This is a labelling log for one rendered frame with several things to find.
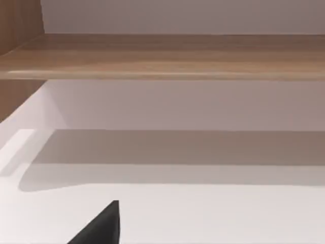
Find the wooden open shelf unit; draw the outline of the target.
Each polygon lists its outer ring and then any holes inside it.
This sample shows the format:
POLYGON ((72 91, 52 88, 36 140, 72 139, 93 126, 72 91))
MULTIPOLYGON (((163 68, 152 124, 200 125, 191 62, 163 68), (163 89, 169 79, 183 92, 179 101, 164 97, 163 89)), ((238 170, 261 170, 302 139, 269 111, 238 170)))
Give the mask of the wooden open shelf unit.
POLYGON ((325 0, 0 0, 0 123, 50 79, 325 83, 325 0))

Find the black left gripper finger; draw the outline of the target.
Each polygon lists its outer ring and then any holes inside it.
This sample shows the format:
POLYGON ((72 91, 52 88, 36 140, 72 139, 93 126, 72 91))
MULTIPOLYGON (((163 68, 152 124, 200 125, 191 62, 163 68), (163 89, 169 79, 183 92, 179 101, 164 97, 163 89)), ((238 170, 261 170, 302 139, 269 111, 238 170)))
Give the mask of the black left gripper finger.
POLYGON ((120 244, 119 201, 112 201, 67 244, 120 244))

